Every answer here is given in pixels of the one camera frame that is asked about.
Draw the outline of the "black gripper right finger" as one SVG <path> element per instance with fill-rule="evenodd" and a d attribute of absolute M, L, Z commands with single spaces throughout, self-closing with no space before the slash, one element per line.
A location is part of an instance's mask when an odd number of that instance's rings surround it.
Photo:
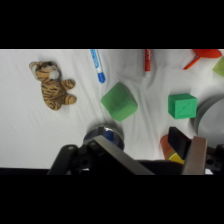
<path fill-rule="evenodd" d="M 170 127 L 168 143 L 184 161 L 183 175 L 203 175 L 207 155 L 207 140 L 194 136 L 188 138 L 176 127 Z"/>

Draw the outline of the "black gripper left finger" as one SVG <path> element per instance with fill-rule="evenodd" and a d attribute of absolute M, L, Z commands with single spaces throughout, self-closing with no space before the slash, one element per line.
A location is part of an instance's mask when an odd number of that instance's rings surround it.
<path fill-rule="evenodd" d="M 49 175 L 153 175 L 103 136 L 84 141 L 81 147 L 63 146 Z"/>

